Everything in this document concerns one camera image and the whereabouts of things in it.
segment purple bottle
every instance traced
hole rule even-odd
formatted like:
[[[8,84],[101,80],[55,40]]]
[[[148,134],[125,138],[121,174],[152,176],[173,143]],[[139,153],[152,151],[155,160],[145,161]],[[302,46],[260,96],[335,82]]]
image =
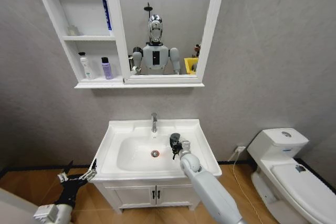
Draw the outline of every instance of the purple bottle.
[[[101,62],[103,66],[103,71],[105,74],[105,78],[107,80],[113,79],[112,71],[111,71],[111,65],[109,64],[109,58],[107,57],[101,57]]]

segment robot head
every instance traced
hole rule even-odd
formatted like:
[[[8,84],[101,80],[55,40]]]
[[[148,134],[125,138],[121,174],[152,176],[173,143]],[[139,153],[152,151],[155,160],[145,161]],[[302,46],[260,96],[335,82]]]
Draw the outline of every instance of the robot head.
[[[148,32],[151,42],[160,42],[162,36],[162,19],[159,15],[154,14],[148,20]]]

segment white bottle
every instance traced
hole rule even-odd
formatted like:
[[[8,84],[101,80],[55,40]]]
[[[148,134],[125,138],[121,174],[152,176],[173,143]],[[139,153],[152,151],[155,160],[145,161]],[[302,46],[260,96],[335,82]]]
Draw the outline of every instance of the white bottle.
[[[85,52],[79,52],[78,54],[80,55],[80,62],[83,65],[86,78],[89,80],[94,79],[94,74],[90,67],[89,59],[85,56]]]

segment electrical outlet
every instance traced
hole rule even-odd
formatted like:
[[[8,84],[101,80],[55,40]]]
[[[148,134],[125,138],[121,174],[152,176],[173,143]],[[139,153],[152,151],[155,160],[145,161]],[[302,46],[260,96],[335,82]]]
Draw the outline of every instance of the electrical outlet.
[[[237,146],[236,148],[235,148],[235,153],[241,153],[241,152],[243,152],[243,150],[245,150],[245,148],[246,148],[246,146]]]

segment wooden floor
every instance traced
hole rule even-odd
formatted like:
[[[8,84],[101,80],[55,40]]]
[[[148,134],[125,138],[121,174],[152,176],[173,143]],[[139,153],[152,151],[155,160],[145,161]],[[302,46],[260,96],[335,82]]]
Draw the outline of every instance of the wooden floor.
[[[260,223],[252,206],[240,191],[233,177],[232,165],[221,165],[220,168],[223,175],[219,178],[219,181],[236,200],[243,218],[249,224]],[[70,173],[84,173],[85,171],[86,169],[71,169]],[[252,169],[250,166],[236,165],[235,171],[244,192],[256,207],[264,224],[277,223],[266,209],[251,182]],[[56,177],[59,172],[58,169],[8,172],[0,179],[0,188],[38,206],[52,204],[58,199],[62,191]],[[72,221],[80,224],[216,223],[202,203],[195,211],[189,211],[187,207],[138,208],[124,210],[122,215],[118,215],[93,184],[87,184],[78,191],[76,206],[72,212]]]

